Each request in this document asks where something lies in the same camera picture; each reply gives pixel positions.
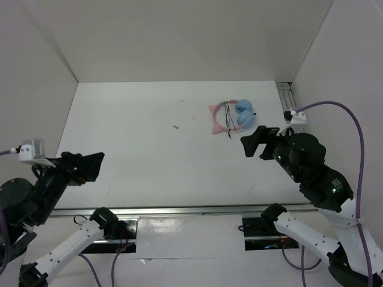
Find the pink and blue cat headphones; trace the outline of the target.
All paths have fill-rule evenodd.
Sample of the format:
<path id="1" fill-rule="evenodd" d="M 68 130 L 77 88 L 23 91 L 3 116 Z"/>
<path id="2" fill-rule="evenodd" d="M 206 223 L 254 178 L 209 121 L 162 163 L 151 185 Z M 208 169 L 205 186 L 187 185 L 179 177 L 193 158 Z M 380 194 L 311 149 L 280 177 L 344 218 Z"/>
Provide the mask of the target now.
<path id="1" fill-rule="evenodd" d="M 219 102 L 216 105 L 210 105 L 209 111 L 212 119 L 212 134 L 238 132 L 240 130 L 249 129 L 256 119 L 256 112 L 249 100 L 227 100 Z M 226 118 L 226 125 L 222 126 L 218 123 L 216 116 L 218 111 L 223 108 Z"/>

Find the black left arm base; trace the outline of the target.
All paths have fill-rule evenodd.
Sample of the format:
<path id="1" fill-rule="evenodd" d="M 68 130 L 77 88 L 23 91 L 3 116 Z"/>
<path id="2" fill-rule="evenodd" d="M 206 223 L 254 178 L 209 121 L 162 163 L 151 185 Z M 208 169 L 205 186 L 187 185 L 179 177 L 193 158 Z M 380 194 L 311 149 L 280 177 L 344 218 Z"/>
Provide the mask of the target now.
<path id="1" fill-rule="evenodd" d="M 132 254 L 136 252 L 138 219 L 129 218 L 118 223 L 113 235 L 102 236 L 86 247 L 81 253 L 88 254 Z"/>

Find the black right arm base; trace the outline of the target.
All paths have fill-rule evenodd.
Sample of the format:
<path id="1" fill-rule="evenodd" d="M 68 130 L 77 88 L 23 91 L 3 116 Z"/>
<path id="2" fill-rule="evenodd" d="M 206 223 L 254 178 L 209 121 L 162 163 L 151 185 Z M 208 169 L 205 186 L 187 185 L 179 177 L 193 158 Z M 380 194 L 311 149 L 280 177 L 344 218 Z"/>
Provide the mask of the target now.
<path id="1" fill-rule="evenodd" d="M 238 230 L 244 235 L 246 251 L 297 249 L 299 247 L 295 240 L 277 232 L 273 227 L 267 227 L 261 217 L 243 218 Z"/>

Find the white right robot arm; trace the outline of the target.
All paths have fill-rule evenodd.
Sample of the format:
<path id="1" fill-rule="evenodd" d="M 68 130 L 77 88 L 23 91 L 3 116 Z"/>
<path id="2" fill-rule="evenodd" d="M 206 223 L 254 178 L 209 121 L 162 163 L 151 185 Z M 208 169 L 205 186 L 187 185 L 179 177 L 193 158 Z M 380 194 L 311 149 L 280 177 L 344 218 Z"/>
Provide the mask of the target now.
<path id="1" fill-rule="evenodd" d="M 357 216 L 357 198 L 346 178 L 325 165 L 326 148 L 309 133 L 258 126 L 241 137 L 247 157 L 265 145 L 262 160 L 275 160 L 299 184 L 299 191 L 328 220 L 336 239 L 319 233 L 278 203 L 261 214 L 261 227 L 291 237 L 316 254 L 342 286 L 382 286 L 382 251 Z"/>

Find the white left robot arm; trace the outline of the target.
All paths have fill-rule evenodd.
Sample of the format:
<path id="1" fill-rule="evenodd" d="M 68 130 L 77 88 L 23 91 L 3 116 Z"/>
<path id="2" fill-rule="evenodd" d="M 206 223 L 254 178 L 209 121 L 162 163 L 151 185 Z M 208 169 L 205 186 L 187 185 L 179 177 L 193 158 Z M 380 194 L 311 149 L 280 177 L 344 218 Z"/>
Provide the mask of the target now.
<path id="1" fill-rule="evenodd" d="M 14 178 L 1 185 L 1 286 L 49 286 L 94 241 L 118 232 L 118 217 L 106 207 L 76 228 L 51 218 L 68 187 L 97 179 L 105 155 L 63 152 L 46 158 L 26 148 L 17 153 L 37 180 Z"/>

